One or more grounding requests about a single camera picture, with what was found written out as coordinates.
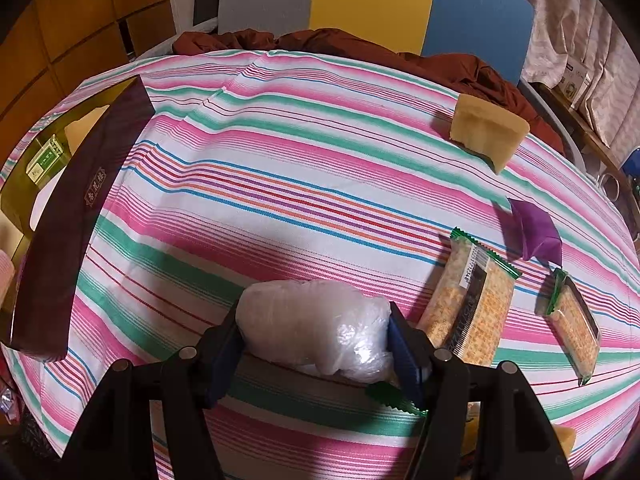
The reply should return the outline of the blue folding chair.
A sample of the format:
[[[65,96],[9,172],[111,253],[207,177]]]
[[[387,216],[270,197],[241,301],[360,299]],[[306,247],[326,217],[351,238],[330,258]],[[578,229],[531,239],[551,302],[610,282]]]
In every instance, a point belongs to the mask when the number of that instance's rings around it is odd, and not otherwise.
[[[623,162],[622,173],[631,179],[640,178],[640,148],[635,148]]]

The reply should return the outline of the grey yellow blue headboard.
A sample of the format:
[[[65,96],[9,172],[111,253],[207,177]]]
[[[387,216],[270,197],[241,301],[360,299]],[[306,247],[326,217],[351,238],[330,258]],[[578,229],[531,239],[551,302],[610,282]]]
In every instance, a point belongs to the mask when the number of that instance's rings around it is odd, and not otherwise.
[[[218,29],[281,36],[338,28],[394,52],[466,53],[521,78],[534,9],[527,0],[219,0]]]

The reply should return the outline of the rust brown blanket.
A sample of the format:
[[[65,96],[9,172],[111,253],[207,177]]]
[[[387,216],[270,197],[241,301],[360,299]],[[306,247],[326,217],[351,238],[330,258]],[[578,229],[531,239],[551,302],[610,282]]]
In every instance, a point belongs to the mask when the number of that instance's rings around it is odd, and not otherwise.
[[[544,121],[516,85],[472,54],[421,56],[410,52],[396,53],[337,28],[305,29],[279,37],[250,28],[224,34],[183,32],[172,45],[172,52],[176,55],[199,55],[230,49],[326,54],[399,70],[501,106],[526,120],[530,132],[539,140],[560,154],[564,152],[559,133]]]

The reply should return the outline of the white box on desk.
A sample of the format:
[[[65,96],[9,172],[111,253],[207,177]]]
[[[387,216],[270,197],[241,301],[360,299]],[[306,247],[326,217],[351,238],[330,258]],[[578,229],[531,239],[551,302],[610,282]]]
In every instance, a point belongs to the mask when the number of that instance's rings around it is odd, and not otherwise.
[[[579,106],[580,99],[590,85],[590,73],[588,68],[571,56],[567,58],[565,70],[560,82],[556,85],[562,96],[570,103],[570,107]]]

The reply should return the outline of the small green cream box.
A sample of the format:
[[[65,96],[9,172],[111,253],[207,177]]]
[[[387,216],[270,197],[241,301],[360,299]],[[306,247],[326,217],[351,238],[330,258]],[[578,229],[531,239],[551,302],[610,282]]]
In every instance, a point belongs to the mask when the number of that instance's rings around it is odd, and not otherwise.
[[[26,166],[26,174],[35,184],[39,184],[45,178],[52,178],[58,170],[64,168],[70,160],[70,153],[55,134],[44,142],[38,152]]]

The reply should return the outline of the large cracker packet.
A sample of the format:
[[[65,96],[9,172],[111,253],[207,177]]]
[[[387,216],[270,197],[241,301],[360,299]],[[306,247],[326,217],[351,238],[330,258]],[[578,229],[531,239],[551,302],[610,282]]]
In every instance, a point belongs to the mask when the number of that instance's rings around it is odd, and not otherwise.
[[[445,269],[416,327],[468,364],[494,360],[521,272],[467,232],[450,233]]]

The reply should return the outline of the clear plastic ball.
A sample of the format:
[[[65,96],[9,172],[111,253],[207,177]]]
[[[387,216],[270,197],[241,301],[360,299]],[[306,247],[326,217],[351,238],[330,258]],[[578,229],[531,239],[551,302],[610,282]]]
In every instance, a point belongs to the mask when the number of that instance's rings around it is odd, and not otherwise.
[[[390,300],[351,284],[314,281],[255,283],[236,306],[251,354],[309,375],[341,375],[372,384],[390,378]]]

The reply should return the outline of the purple pouch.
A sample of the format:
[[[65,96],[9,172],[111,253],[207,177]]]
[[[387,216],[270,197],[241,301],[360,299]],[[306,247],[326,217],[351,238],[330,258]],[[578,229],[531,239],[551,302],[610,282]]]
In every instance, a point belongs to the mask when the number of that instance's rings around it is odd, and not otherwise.
[[[520,228],[523,259],[562,266],[562,240],[550,214],[525,200],[510,198],[509,203]]]

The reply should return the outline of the patterned pink curtain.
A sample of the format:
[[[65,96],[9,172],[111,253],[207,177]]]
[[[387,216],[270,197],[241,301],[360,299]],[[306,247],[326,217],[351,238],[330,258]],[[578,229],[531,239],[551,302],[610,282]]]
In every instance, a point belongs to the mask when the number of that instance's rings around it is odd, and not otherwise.
[[[588,70],[578,110],[611,156],[623,162],[639,146],[639,62],[599,0],[527,0],[535,11],[522,76],[553,88],[567,62]]]

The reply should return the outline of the striped bed sheet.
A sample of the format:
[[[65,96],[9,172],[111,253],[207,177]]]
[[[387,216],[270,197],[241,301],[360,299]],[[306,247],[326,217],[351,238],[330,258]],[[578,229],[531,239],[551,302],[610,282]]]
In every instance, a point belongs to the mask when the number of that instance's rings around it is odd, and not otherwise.
[[[222,51],[134,62],[85,80],[29,122],[34,136],[89,96],[139,77],[154,114],[108,194],[79,273],[66,358],[6,350],[56,452],[116,359],[163,360],[224,317],[250,283],[337,280],[420,318],[462,229],[515,259],[510,203],[550,214],[563,266],[599,324],[579,385],[539,315],[548,270],[521,277],[497,356],[521,367],[552,422],[576,431],[586,478],[616,459],[639,413],[639,268],[614,205],[533,136],[505,170],[448,139],[457,95],[371,64]]]

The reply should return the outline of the large tan sponge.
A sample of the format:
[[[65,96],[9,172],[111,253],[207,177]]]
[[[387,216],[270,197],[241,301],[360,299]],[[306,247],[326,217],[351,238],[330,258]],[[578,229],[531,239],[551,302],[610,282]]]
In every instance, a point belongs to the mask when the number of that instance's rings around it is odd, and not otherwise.
[[[486,159],[495,174],[506,168],[528,134],[529,124],[520,116],[476,96],[458,97],[449,139]]]

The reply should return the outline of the small cracker packet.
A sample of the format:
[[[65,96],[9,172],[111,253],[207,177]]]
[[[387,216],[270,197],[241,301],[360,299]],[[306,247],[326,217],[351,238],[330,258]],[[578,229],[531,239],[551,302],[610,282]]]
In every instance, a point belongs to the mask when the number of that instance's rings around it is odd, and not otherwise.
[[[566,271],[552,272],[553,289],[544,317],[584,386],[596,369],[600,351],[600,328],[582,294]]]

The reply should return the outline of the wooden bedside desk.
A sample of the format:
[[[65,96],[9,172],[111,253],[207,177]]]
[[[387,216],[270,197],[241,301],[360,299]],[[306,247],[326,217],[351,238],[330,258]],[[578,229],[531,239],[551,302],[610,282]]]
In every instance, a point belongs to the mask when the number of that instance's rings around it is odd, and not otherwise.
[[[620,164],[614,160],[611,150],[558,92],[536,82],[533,83],[533,90],[548,105],[553,116],[559,119],[582,156],[585,172],[596,181],[598,188],[616,206],[623,216],[631,239],[638,242],[638,202],[632,192],[629,178],[620,169]]]

